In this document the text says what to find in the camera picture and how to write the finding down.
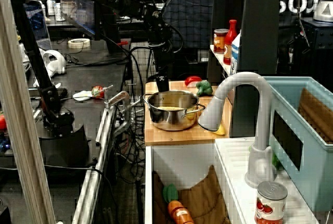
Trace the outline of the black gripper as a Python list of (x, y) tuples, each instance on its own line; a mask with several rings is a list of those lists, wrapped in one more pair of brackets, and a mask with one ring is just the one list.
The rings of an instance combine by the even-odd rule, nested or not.
[(154, 50), (155, 80), (159, 92), (169, 90), (168, 67), (171, 64), (170, 53), (165, 50), (172, 49), (172, 28), (169, 24), (148, 29), (148, 48)]

